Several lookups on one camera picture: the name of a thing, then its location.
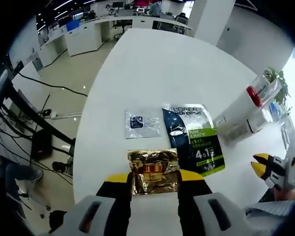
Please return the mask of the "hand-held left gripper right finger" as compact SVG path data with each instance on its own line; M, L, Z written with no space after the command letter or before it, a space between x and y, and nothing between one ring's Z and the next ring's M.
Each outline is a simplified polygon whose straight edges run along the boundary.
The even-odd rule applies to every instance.
M221 193L213 193L192 171L178 173L178 215L184 236L246 236L244 211Z

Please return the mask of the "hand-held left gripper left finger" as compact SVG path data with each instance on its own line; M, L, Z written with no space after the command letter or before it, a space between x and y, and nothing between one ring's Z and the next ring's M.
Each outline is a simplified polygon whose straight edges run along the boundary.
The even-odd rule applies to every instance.
M124 236L131 216L132 174L108 176L95 195L80 200L64 217L70 236Z

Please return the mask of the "person's right hand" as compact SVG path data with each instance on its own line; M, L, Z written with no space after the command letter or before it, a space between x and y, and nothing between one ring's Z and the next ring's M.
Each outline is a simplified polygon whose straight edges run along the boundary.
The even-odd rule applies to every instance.
M275 201L292 201L295 200L295 191L293 190L273 190Z

